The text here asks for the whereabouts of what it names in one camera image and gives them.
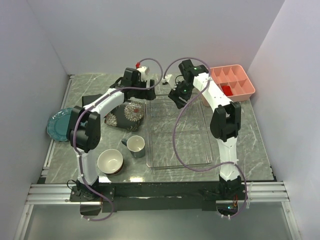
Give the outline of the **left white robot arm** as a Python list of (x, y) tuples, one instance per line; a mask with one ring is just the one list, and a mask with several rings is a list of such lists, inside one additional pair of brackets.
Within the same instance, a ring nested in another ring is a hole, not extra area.
[(147, 66), (127, 67), (123, 76), (118, 78), (104, 94), (85, 106), (75, 106), (71, 110), (66, 137), (77, 159), (77, 182), (85, 185), (82, 195), (88, 201), (94, 201), (100, 195), (100, 188), (95, 185), (98, 174), (91, 151), (100, 142), (101, 124), (109, 112), (130, 98), (155, 99), (156, 83), (153, 79), (147, 80), (148, 73)]

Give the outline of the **grey blue ceramic mug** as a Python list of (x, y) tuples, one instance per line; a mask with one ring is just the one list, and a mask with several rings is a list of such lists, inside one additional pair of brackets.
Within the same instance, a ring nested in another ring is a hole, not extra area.
[(121, 143), (127, 147), (131, 155), (135, 159), (142, 158), (146, 155), (146, 143), (143, 137), (133, 135), (128, 139), (123, 138)]

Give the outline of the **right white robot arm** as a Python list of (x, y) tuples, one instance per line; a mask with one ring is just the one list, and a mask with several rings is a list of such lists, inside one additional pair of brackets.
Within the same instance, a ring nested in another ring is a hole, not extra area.
[(211, 107), (213, 115), (210, 131), (218, 143), (220, 156), (218, 194), (224, 199), (231, 199), (242, 184), (236, 150), (241, 129), (241, 104), (224, 94), (212, 79), (210, 69), (204, 64), (195, 66), (187, 58), (181, 58), (180, 61), (178, 68), (183, 80), (171, 80), (169, 75), (163, 79), (171, 87), (168, 97), (178, 109), (184, 111), (195, 100), (192, 92), (197, 89)]

